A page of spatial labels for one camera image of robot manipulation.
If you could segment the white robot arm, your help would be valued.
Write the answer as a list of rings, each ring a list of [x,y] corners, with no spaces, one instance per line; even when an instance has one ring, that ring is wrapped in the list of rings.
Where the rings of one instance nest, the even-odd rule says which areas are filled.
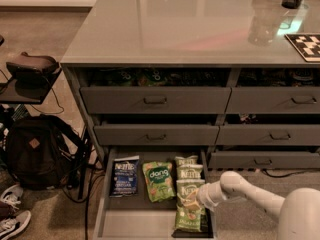
[[[234,198],[254,202],[277,223],[277,240],[320,240],[320,191],[299,188],[281,197],[249,183],[234,171],[224,172],[218,181],[206,183],[182,199],[190,210],[213,211]]]

